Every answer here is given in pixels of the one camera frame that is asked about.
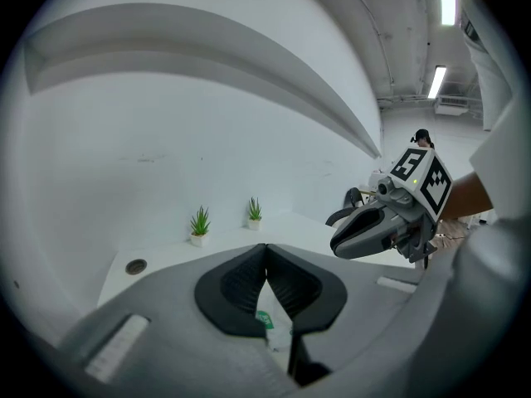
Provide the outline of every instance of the air vent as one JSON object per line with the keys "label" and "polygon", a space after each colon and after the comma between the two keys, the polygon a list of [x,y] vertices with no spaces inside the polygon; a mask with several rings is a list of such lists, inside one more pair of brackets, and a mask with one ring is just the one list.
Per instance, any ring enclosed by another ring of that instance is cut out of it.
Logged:
{"label": "air vent", "polygon": [[454,96],[439,96],[435,103],[435,113],[459,116],[468,112],[468,100]]}

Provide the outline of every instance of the curved white wall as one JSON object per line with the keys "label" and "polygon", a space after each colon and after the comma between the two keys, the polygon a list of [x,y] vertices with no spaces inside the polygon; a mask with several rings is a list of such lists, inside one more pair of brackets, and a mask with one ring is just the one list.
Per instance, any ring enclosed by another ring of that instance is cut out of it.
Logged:
{"label": "curved white wall", "polygon": [[[379,147],[367,78],[315,0],[54,0],[26,36],[129,2],[200,8],[274,40],[325,80]],[[199,205],[211,208],[214,232],[240,226],[252,195],[265,216],[297,211],[324,222],[375,164],[289,99],[146,70],[70,78],[31,94],[26,62],[19,46],[0,95],[9,138],[2,262],[17,314],[52,343],[94,308],[118,250],[185,240]]]}

